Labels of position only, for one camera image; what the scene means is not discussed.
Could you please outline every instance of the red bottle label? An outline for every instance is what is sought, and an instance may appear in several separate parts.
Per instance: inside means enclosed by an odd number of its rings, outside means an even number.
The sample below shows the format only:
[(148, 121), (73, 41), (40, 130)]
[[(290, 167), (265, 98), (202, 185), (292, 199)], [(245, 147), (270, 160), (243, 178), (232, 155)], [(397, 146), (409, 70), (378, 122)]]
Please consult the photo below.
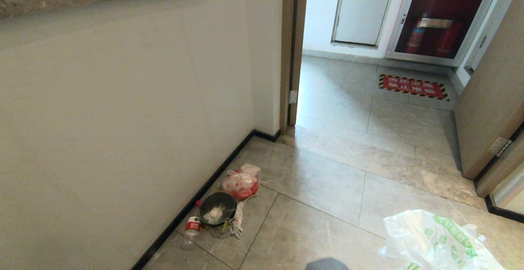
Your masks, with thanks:
[(185, 224), (185, 229), (195, 229), (200, 231), (200, 219), (198, 217), (189, 217), (187, 223)]

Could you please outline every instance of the plastic water bottle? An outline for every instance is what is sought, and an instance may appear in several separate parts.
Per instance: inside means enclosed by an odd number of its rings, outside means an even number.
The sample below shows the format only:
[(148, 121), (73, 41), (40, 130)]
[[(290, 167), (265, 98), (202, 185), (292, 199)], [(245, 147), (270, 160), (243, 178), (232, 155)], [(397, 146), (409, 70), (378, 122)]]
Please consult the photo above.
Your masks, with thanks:
[(198, 235), (200, 234), (200, 218), (191, 214), (185, 224), (184, 238), (180, 246), (184, 251), (192, 251), (197, 247)]

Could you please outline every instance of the fire extinguisher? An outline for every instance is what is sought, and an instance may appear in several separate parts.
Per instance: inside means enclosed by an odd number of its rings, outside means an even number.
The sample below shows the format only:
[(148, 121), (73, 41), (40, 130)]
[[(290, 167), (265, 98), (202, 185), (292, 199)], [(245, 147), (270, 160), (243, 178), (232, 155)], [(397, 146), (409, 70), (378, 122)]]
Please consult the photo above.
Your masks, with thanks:
[(436, 47), (436, 56), (446, 58), (451, 52), (451, 48), (457, 36), (459, 36), (460, 29), (462, 28), (462, 22), (455, 22), (450, 29), (442, 34), (438, 46)]
[(424, 36), (425, 32), (424, 27), (419, 27), (420, 22), (421, 19), (417, 20), (417, 22), (415, 23), (415, 27), (411, 32), (411, 36), (409, 37), (408, 46), (406, 48), (406, 53), (408, 54), (416, 54), (420, 48), (422, 37)]

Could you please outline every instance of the white plastic bag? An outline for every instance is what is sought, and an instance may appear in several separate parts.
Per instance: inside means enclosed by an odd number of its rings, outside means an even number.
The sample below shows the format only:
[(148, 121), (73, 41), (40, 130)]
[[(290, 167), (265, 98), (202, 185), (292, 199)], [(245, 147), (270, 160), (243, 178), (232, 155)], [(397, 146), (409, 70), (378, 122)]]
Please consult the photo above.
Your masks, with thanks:
[(244, 164), (236, 171), (228, 171), (221, 188), (237, 200), (244, 200), (258, 193), (260, 168)]
[(424, 210), (384, 218), (388, 236), (378, 255), (407, 262), (406, 270), (504, 270), (477, 236), (475, 225), (458, 226)]

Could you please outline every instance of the hallway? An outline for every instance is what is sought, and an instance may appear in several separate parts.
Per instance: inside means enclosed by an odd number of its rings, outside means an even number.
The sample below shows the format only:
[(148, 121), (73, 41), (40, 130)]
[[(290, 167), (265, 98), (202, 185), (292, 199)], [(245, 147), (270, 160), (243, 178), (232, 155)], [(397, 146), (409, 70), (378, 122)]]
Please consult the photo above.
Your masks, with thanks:
[[(443, 83), (451, 101), (378, 89), (380, 74)], [(333, 258), (351, 270), (396, 270), (403, 263), (377, 255), (382, 219), (413, 209), (477, 225), (498, 262), (524, 268), (524, 224), (489, 214), (461, 177), (447, 77), (304, 57), (300, 89), (296, 127), (277, 143), (254, 137), (228, 168), (262, 168), (243, 239), (203, 231), (199, 248), (184, 252), (180, 225), (146, 269), (304, 270)]]

